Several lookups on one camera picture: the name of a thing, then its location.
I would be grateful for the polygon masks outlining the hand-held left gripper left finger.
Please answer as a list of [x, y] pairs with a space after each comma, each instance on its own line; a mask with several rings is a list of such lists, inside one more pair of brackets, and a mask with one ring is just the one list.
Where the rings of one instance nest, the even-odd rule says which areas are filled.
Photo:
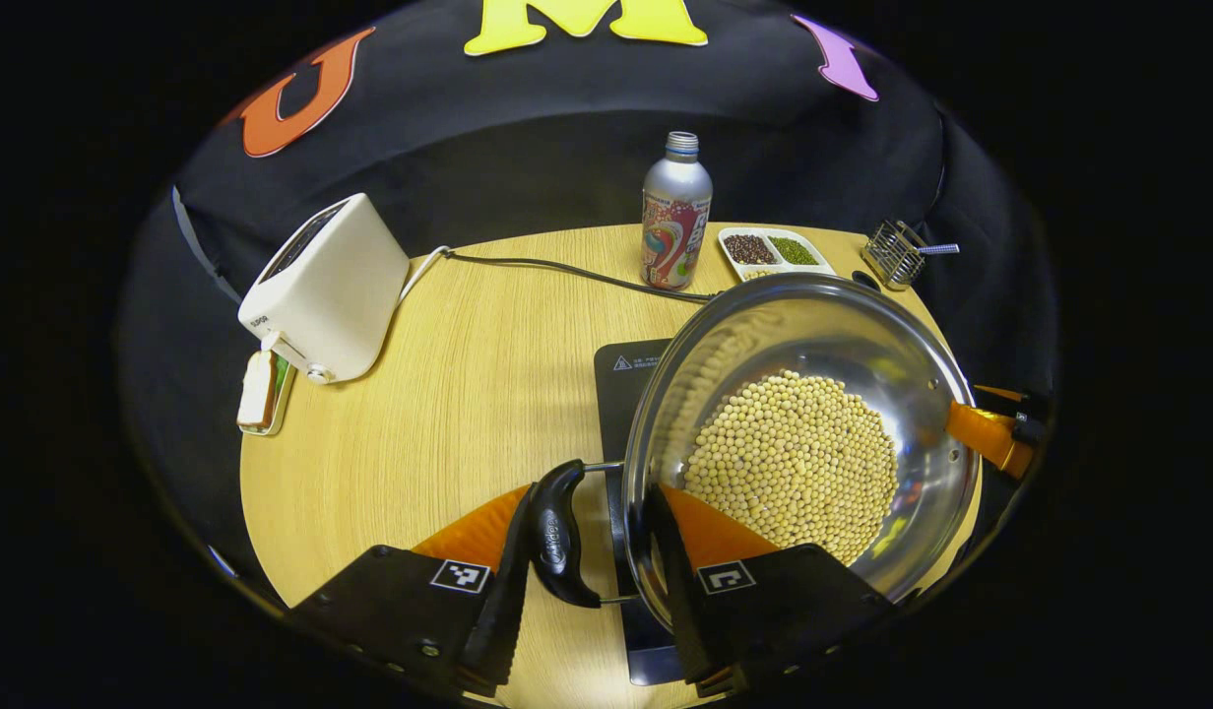
[[499, 494], [412, 550], [369, 548], [287, 619], [427, 694], [492, 697], [516, 659], [533, 490]]

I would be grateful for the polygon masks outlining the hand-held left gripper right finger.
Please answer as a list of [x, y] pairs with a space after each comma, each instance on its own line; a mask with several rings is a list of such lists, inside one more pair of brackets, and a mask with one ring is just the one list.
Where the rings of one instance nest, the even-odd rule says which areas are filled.
[[666, 484], [647, 513], [683, 677], [702, 697], [809, 671], [894, 618], [893, 602], [818, 545], [778, 548]]

